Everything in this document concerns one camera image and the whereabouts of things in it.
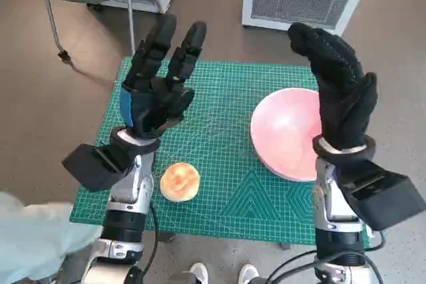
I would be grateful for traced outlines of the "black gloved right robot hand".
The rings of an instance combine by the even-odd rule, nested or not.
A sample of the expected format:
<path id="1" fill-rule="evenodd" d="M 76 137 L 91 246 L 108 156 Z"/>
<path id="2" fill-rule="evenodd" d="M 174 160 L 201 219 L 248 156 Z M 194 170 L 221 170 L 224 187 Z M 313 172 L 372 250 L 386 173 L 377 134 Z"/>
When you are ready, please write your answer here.
<path id="1" fill-rule="evenodd" d="M 376 74 L 364 73 L 355 50 L 323 29 L 293 23 L 288 37 L 317 80 L 322 137 L 336 150 L 365 145 L 378 97 Z"/>

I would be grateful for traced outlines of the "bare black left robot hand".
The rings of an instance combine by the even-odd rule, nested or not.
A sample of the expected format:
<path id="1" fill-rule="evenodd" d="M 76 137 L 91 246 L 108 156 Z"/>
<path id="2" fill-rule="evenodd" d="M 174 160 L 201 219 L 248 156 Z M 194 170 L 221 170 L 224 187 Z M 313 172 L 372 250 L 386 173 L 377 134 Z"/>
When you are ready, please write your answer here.
<path id="1" fill-rule="evenodd" d="M 189 28 L 176 47 L 165 76 L 157 72 L 171 48 L 177 25 L 176 16 L 165 14 L 141 41 L 122 83 L 120 113 L 132 134 L 140 139 L 158 138 L 183 119 L 195 92 L 185 87 L 202 52 L 207 31 L 204 21 Z"/>

